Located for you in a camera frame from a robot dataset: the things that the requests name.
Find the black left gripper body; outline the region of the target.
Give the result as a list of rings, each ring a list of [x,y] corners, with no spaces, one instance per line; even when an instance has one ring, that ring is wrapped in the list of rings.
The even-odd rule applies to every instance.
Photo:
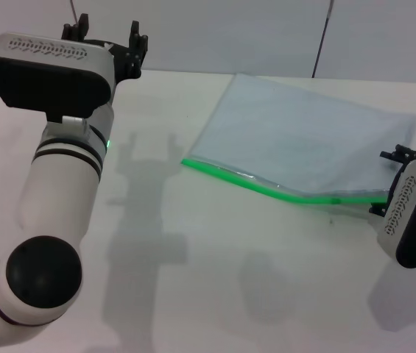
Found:
[[[84,40],[82,49],[82,96],[114,96],[117,85],[127,80],[127,47],[103,40]]]

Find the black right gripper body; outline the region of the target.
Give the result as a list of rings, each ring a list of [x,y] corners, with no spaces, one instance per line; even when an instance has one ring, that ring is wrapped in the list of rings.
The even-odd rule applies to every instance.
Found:
[[[402,166],[399,168],[397,174],[395,175],[394,180],[392,181],[391,187],[389,189],[388,197],[387,197],[387,203],[386,203],[387,207],[391,204],[392,198],[395,193],[395,189],[398,186],[399,179],[401,178],[401,174],[405,171],[407,166],[408,166],[408,163],[402,163]]]

